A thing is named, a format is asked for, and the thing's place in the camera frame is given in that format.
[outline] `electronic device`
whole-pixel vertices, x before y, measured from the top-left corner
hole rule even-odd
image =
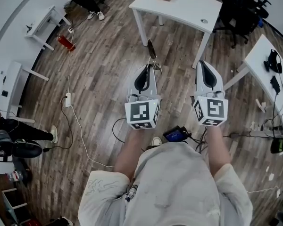
[[[155,70],[161,66],[155,63],[156,53],[152,42],[148,40],[150,58],[148,63],[138,69],[128,85],[125,111],[127,123],[133,129],[155,128],[160,112],[160,95],[157,94]]]
[[[264,61],[264,66],[266,71],[268,72],[271,69],[276,73],[282,73],[281,58],[277,51],[275,51],[274,49],[270,50],[268,60]]]
[[[220,126],[227,120],[228,111],[222,78],[213,66],[202,60],[197,63],[196,70],[193,108],[198,123],[205,126]]]
[[[270,83],[272,84],[273,88],[275,89],[275,92],[278,95],[281,90],[280,90],[280,85],[275,76],[272,77],[272,79],[270,80]]]
[[[175,126],[174,128],[165,132],[163,134],[163,136],[169,142],[180,142],[180,141],[184,141],[187,138],[189,138],[191,136],[191,134],[188,133],[188,131],[185,127],[180,128],[179,126]]]

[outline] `white t-shirt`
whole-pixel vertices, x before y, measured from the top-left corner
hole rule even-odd
[[[128,187],[122,173],[92,171],[79,208],[81,226],[250,225],[252,204],[233,167],[223,166],[213,178],[184,142],[144,152],[135,178]]]

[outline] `desk leg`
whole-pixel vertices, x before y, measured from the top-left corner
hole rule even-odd
[[[15,116],[9,116],[8,118],[14,119],[16,121],[20,122],[26,122],[26,123],[35,123],[36,121],[33,119],[25,119],[25,118],[20,118],[20,117],[15,117]]]
[[[55,18],[53,18],[52,16],[50,16],[50,20],[51,20],[56,26],[58,26],[58,27],[61,26],[61,24],[59,24],[58,21],[57,21]]]
[[[137,23],[138,30],[140,31],[142,44],[144,46],[148,46],[147,35],[146,35],[145,27],[144,27],[143,22],[142,22],[141,13],[140,13],[140,11],[137,11],[136,9],[133,9],[133,13],[134,13],[134,17],[135,17],[135,20],[136,20],[136,23]]]
[[[68,26],[71,25],[71,22],[69,22],[69,21],[67,20],[67,18],[64,17],[63,14],[61,14],[60,12],[58,12],[55,8],[54,8],[54,10],[56,11],[57,14],[59,14],[59,16],[64,20],[64,22],[65,22]]]
[[[247,65],[245,63],[242,63],[238,69],[236,69],[236,71],[239,73],[244,67],[246,67]]]
[[[233,84],[237,83],[240,79],[242,79],[248,72],[249,68],[246,66],[242,70],[240,70],[239,73],[237,73],[230,81],[226,83],[226,85],[223,86],[223,90],[226,91],[228,88],[230,88]]]
[[[46,80],[46,81],[49,81],[49,78],[47,78],[47,77],[45,77],[45,76],[43,76],[43,75],[41,75],[41,74],[39,74],[39,73],[37,73],[37,72],[35,72],[35,71],[33,71],[33,70],[27,69],[27,68],[25,68],[24,66],[22,67],[22,69],[25,70],[26,72],[29,72],[29,73],[31,73],[31,74],[33,74],[33,75],[35,75],[35,76],[41,78],[41,79],[44,79],[44,80]]]
[[[202,54],[203,54],[203,51],[204,51],[204,48],[206,47],[207,45],[207,42],[208,42],[208,39],[209,39],[209,36],[211,34],[208,33],[208,32],[205,32],[204,35],[203,35],[203,38],[202,38],[202,41],[201,41],[201,44],[199,46],[199,49],[198,49],[198,52],[197,52],[197,55],[195,57],[195,60],[194,60],[194,63],[193,63],[193,66],[192,68],[193,69],[196,69],[196,65],[198,63],[198,61],[200,60]]]
[[[159,21],[159,25],[160,25],[160,26],[163,26],[164,23],[165,23],[165,18],[162,17],[162,16],[158,16],[158,21]]]
[[[48,43],[46,43],[45,41],[43,41],[42,39],[40,39],[37,35],[33,35],[32,36],[36,41],[38,41],[40,44],[46,46],[47,48],[49,48],[50,50],[54,51],[55,49],[50,46]]]

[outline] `white table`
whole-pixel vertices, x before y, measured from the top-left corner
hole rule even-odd
[[[133,10],[144,46],[147,46],[148,39],[141,12],[158,15],[160,25],[164,24],[164,18],[169,18],[203,31],[204,35],[192,66],[196,68],[196,64],[200,60],[209,36],[214,29],[221,5],[222,3],[216,0],[135,0],[129,8]]]
[[[5,75],[5,81],[4,83],[0,86],[1,91],[7,91],[8,94],[7,96],[2,96],[0,95],[0,110],[1,110],[1,115],[4,118],[12,118],[16,119],[22,122],[28,122],[28,123],[34,123],[35,120],[32,119],[25,119],[25,118],[19,118],[15,117],[17,114],[18,108],[21,108],[21,106],[18,104],[18,100],[15,99],[14,94],[15,90],[17,88],[17,84],[20,78],[20,74],[22,71],[29,72],[35,76],[38,76],[46,81],[49,79],[41,74],[36,73],[35,71],[32,71],[30,69],[25,68],[18,62],[11,62],[11,64],[8,67],[8,70]]]
[[[71,23],[62,14],[60,14],[57,10],[55,10],[55,6],[51,6],[49,9],[47,9],[43,13],[41,13],[40,16],[38,16],[38,18],[36,19],[36,21],[30,25],[30,27],[32,27],[32,29],[26,33],[25,37],[35,39],[38,43],[40,43],[42,45],[42,49],[45,49],[45,47],[43,47],[43,46],[46,46],[50,50],[54,51],[54,48],[52,46],[50,46],[48,43],[46,43],[46,41],[40,39],[36,35],[36,33],[48,21],[48,19],[50,19],[55,25],[57,25],[59,27],[61,26],[59,24],[59,22],[56,21],[55,18],[53,18],[52,11],[55,11],[57,14],[59,14],[61,19],[63,19],[64,22],[67,25],[69,25],[69,26],[71,25]]]
[[[283,86],[281,85],[281,80],[283,82],[283,59],[278,52],[281,58],[282,74],[279,75],[272,70],[267,72],[263,62],[267,61],[271,49],[276,50],[271,42],[262,34],[250,53],[244,59],[243,64],[237,69],[238,74],[236,74],[229,82],[227,82],[227,84],[224,85],[224,90],[229,89],[233,84],[238,82],[248,72],[250,72],[274,105],[276,92],[273,89],[270,80],[273,76],[275,76],[281,90],[276,98],[275,110],[279,112],[279,115],[281,116],[283,114]]]

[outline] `sneaker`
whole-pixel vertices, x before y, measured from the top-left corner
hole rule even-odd
[[[162,141],[159,137],[154,137],[152,140],[152,146],[159,146],[162,145]]]
[[[99,16],[99,20],[103,20],[105,18],[102,12],[98,12],[96,15]]]
[[[87,20],[92,19],[94,15],[95,15],[95,12],[89,12],[89,15],[88,15],[88,17],[87,17]]]
[[[53,140],[52,140],[52,142],[53,142],[53,143],[57,143],[57,142],[58,142],[58,130],[57,130],[57,128],[56,128],[55,125],[52,125],[52,126],[51,126],[50,133],[53,135]]]

